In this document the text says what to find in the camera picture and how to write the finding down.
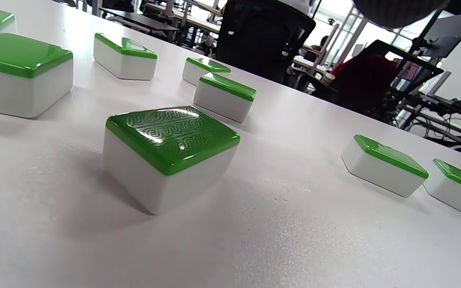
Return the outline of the person's left hand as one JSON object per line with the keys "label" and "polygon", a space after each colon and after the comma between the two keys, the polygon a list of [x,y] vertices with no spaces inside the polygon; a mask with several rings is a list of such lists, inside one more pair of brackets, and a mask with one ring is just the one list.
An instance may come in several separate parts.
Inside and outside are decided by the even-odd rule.
{"label": "person's left hand", "polygon": [[384,28],[408,26],[439,8],[446,7],[447,0],[354,0],[355,7],[370,22]]}

